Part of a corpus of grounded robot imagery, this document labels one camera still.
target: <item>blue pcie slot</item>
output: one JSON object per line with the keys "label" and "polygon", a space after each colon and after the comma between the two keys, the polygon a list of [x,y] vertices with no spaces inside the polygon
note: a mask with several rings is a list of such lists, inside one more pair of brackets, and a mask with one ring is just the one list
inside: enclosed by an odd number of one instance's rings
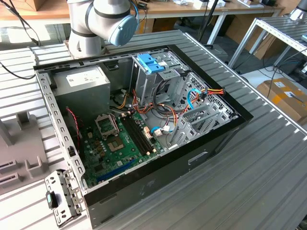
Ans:
{"label": "blue pcie slot", "polygon": [[121,173],[122,171],[125,171],[127,168],[129,168],[131,166],[131,164],[134,162],[135,160],[131,160],[129,163],[122,165],[120,167],[118,167],[117,169],[114,169],[110,172],[108,172],[105,175],[99,176],[96,180],[97,182],[99,181],[105,181],[108,178],[111,178],[112,176]]}

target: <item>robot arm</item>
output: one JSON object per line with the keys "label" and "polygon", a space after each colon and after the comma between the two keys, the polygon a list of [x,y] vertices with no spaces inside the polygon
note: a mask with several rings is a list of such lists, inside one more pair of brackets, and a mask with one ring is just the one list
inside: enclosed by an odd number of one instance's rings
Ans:
{"label": "robot arm", "polygon": [[302,22],[307,13],[307,0],[301,0],[297,7],[290,13],[290,19],[296,22]]}
{"label": "robot arm", "polygon": [[129,0],[68,0],[71,35],[69,50],[75,58],[101,54],[101,38],[115,46],[126,44],[137,28]]}

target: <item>metal rack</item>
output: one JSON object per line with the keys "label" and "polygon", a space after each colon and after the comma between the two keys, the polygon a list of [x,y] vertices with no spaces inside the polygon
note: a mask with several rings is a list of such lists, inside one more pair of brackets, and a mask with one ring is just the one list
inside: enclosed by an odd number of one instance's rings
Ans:
{"label": "metal rack", "polygon": [[[136,35],[111,53],[175,44],[238,100],[254,119],[225,149],[200,167],[101,226],[116,229],[295,229],[307,213],[307,133],[212,55],[180,31]],[[34,48],[39,63],[70,59],[64,45]],[[0,52],[12,71],[32,74],[33,53]],[[67,168],[35,79],[16,79],[0,69],[0,118],[35,114],[50,171]],[[38,181],[0,196],[3,229],[57,229],[46,188]],[[65,229],[90,229],[82,215]]]}
{"label": "metal rack", "polygon": [[263,31],[258,37],[252,49],[249,51],[249,53],[253,54],[257,50],[265,36],[270,33],[276,38],[288,44],[288,47],[276,60],[275,65],[277,65],[283,59],[283,57],[291,47],[299,52],[302,52],[302,54],[307,55],[307,43],[301,39],[302,35],[307,34],[307,19],[305,19],[302,23],[297,23],[286,16],[275,18],[255,18],[254,22],[252,23],[249,30],[242,39],[242,42],[237,48],[235,54],[231,58],[228,64],[230,68],[232,68],[236,63],[238,57],[242,53],[244,47],[246,46],[248,40],[252,36],[257,26],[262,28]]}

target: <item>workbench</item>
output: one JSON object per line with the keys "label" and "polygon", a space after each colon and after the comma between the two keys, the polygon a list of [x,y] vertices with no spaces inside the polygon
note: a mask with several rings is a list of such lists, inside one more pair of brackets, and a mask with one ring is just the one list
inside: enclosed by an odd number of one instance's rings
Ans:
{"label": "workbench", "polygon": [[[221,153],[104,223],[99,229],[295,229],[307,213],[307,132],[181,31],[135,35],[111,53],[175,44],[216,80],[254,118]],[[70,59],[64,45],[0,52],[22,76],[40,64]],[[0,69],[0,118],[19,111],[37,117],[49,169],[67,168],[35,79]],[[1,229],[57,229],[43,180],[0,196]],[[90,229],[86,215],[64,227]]]}
{"label": "workbench", "polygon": [[[249,8],[237,0],[232,0],[226,3],[225,7],[216,8],[213,15],[217,15],[217,21],[214,29],[208,40],[208,44],[212,45],[216,39],[216,36],[226,18],[227,15],[236,14],[264,14],[273,13],[272,17],[279,15],[284,7],[271,7],[264,6],[264,8]],[[19,14],[27,20],[31,25],[35,23],[40,24],[61,24],[70,23],[68,5],[65,0],[47,0],[46,3],[39,9],[39,11],[26,11],[18,9]],[[145,12],[139,10],[140,19],[145,17]],[[175,17],[191,17],[191,16],[203,16],[205,13],[205,7],[201,9],[193,8],[193,4],[189,3],[187,6],[176,5],[172,0],[169,2],[152,1],[148,3],[147,20],[153,20],[155,18],[175,18]],[[153,22],[148,22],[148,28],[146,32],[152,31]],[[20,26],[19,20],[0,5],[0,27],[8,26]]]}

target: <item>blue drive bay latch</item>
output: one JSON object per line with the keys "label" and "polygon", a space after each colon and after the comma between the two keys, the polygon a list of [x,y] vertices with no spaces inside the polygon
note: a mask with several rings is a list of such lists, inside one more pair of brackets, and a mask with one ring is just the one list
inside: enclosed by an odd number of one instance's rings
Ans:
{"label": "blue drive bay latch", "polygon": [[155,58],[149,54],[139,54],[138,59],[140,63],[148,70],[149,73],[157,73],[165,70],[163,66],[160,66]]}

